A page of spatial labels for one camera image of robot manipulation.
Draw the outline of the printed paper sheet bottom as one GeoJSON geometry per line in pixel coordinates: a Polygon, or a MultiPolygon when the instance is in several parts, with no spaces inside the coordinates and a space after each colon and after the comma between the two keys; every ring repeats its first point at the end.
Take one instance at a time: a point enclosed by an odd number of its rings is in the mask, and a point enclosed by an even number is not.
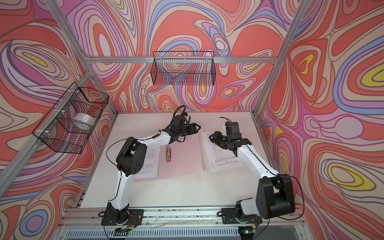
{"type": "Polygon", "coordinates": [[[209,139],[210,133],[203,133],[203,143],[212,171],[242,167],[244,163],[229,150],[223,150],[209,139]]]}

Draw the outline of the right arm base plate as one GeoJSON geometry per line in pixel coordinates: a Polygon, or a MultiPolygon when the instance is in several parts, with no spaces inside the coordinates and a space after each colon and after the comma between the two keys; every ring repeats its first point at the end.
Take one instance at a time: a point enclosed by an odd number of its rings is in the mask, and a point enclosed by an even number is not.
{"type": "Polygon", "coordinates": [[[222,218],[225,225],[228,224],[252,224],[255,226],[260,225],[263,220],[258,215],[247,215],[243,213],[240,207],[222,208],[217,212],[217,216],[222,218]]]}

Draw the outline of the aluminium mounting rail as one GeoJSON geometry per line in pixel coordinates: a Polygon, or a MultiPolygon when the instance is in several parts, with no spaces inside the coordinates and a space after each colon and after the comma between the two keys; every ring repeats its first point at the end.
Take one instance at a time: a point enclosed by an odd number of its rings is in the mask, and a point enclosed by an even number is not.
{"type": "MultiPolygon", "coordinates": [[[[234,205],[224,206],[185,206],[185,207],[133,207],[130,210],[143,210],[140,227],[208,227],[223,225],[222,218],[217,212],[222,208],[234,208],[234,205]]],[[[65,211],[60,226],[100,227],[102,218],[98,213],[106,208],[76,208],[65,211]]]]}

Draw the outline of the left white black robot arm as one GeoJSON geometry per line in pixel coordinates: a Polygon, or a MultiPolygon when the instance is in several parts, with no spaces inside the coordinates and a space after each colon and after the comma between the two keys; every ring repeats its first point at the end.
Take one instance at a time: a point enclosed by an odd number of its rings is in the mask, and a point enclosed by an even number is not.
{"type": "Polygon", "coordinates": [[[180,137],[195,135],[201,126],[191,123],[188,114],[174,114],[171,122],[155,135],[137,139],[129,137],[116,157],[119,180],[116,195],[108,202],[104,217],[111,217],[121,224],[128,218],[129,194],[136,174],[142,169],[146,153],[178,142],[180,137]]]}

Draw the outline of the printed paper sheet top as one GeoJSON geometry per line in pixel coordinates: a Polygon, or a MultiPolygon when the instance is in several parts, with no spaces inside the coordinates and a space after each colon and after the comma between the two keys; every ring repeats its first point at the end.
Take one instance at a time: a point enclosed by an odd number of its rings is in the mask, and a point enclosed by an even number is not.
{"type": "Polygon", "coordinates": [[[151,179],[158,176],[161,148],[147,151],[142,169],[135,175],[135,179],[151,179]]]}

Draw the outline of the pink folder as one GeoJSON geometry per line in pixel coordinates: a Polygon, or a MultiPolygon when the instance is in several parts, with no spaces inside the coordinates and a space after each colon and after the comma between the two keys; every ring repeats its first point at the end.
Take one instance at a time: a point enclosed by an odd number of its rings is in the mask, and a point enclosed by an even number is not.
{"type": "Polygon", "coordinates": [[[136,182],[164,180],[203,172],[203,161],[198,135],[187,136],[183,143],[168,145],[172,149],[172,161],[166,162],[166,147],[160,151],[158,176],[151,179],[135,179],[136,182]]]}

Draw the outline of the printed paper sheet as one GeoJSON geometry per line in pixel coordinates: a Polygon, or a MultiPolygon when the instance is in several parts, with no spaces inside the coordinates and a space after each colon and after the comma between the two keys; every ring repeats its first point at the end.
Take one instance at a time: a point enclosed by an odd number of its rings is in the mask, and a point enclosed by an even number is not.
{"type": "Polygon", "coordinates": [[[223,150],[209,139],[210,133],[203,133],[203,143],[212,171],[242,167],[244,163],[229,150],[223,150]]]}
{"type": "Polygon", "coordinates": [[[147,151],[142,169],[135,175],[135,179],[151,179],[158,176],[161,148],[147,151]]]}

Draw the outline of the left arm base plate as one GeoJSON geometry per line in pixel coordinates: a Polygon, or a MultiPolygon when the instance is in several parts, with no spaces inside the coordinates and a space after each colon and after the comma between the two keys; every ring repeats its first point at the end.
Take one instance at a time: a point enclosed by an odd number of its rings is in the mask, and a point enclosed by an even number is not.
{"type": "Polygon", "coordinates": [[[98,213],[98,216],[102,218],[102,226],[139,226],[142,223],[143,213],[144,211],[139,209],[118,211],[110,208],[98,213]]]}

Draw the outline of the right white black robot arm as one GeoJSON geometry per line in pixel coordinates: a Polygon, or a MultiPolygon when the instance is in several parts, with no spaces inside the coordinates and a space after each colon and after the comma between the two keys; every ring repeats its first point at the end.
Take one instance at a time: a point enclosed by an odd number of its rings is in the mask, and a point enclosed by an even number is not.
{"type": "Polygon", "coordinates": [[[273,169],[248,139],[232,140],[219,131],[210,135],[209,139],[221,149],[232,151],[258,180],[256,197],[237,203],[243,215],[258,215],[268,220],[296,211],[291,177],[273,169]]]}

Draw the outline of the metal folder clip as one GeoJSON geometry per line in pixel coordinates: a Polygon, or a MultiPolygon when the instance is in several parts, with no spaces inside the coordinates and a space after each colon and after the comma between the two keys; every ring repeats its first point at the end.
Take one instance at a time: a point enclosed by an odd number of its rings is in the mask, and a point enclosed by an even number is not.
{"type": "Polygon", "coordinates": [[[170,163],[172,161],[172,149],[170,146],[166,147],[166,162],[170,163]]]}

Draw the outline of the white tape roll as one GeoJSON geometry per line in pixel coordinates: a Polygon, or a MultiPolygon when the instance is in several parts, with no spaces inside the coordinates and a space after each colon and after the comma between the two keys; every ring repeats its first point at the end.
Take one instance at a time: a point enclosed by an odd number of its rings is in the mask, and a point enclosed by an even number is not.
{"type": "Polygon", "coordinates": [[[85,113],[77,113],[73,118],[74,126],[81,131],[90,131],[95,124],[96,119],[85,113]]]}

